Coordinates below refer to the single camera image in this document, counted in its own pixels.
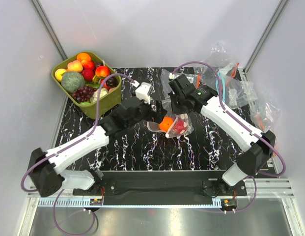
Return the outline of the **dotted clear zip bag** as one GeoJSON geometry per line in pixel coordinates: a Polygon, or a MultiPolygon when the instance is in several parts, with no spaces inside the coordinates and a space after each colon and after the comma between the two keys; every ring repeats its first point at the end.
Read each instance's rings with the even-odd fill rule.
{"type": "MultiPolygon", "coordinates": [[[[188,123],[188,126],[189,126],[188,131],[186,133],[182,134],[182,135],[189,135],[193,132],[194,128],[193,128],[192,121],[189,118],[189,116],[187,114],[174,115],[173,112],[172,112],[172,109],[171,109],[171,101],[170,101],[169,98],[165,99],[165,100],[162,100],[162,105],[163,105],[163,108],[165,110],[167,110],[166,117],[171,117],[174,120],[174,123],[178,119],[184,120],[188,123]]],[[[152,122],[152,121],[147,122],[147,128],[148,128],[149,131],[152,131],[152,132],[163,133],[165,135],[165,137],[168,138],[168,139],[182,136],[182,135],[172,135],[171,134],[170,130],[173,127],[174,123],[172,124],[172,126],[170,127],[168,132],[164,132],[164,131],[160,130],[159,124],[157,124],[155,122],[152,122]]]]}

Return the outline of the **orange tangerine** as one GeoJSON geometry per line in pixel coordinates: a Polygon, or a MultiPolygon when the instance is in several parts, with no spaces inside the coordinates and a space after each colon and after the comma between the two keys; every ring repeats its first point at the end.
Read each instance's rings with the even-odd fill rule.
{"type": "Polygon", "coordinates": [[[164,117],[163,121],[159,124],[159,128],[164,132],[168,132],[173,123],[174,120],[171,117],[164,117]]]}

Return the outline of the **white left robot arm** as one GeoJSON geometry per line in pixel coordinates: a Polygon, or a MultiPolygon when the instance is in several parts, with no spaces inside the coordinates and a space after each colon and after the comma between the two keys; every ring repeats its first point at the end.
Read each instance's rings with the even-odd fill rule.
{"type": "Polygon", "coordinates": [[[156,101],[153,108],[144,100],[128,98],[82,135],[48,151],[33,150],[27,176],[41,197],[49,197],[62,188],[86,190],[95,195],[101,190],[100,175],[90,170],[70,171],[67,167],[93,150],[107,146],[143,120],[161,123],[166,113],[161,101],[156,101]]]}

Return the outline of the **red apple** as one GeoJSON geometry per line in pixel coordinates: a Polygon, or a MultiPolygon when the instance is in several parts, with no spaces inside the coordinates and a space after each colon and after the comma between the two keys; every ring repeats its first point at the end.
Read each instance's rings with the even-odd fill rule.
{"type": "Polygon", "coordinates": [[[170,132],[172,135],[182,135],[188,131],[188,123],[184,120],[178,119],[173,127],[171,128],[170,132]]]}

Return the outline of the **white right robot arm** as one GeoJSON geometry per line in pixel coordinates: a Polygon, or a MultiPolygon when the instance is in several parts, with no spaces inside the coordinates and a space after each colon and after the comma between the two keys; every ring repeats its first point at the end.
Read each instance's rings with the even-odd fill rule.
{"type": "Polygon", "coordinates": [[[247,176],[257,174],[272,157],[272,147],[276,139],[274,133],[264,133],[247,123],[220,101],[214,89],[206,85],[196,88],[184,74],[170,80],[169,86],[171,108],[175,115],[196,112],[210,119],[243,151],[218,182],[218,189],[222,194],[231,194],[238,182],[247,176]]]}

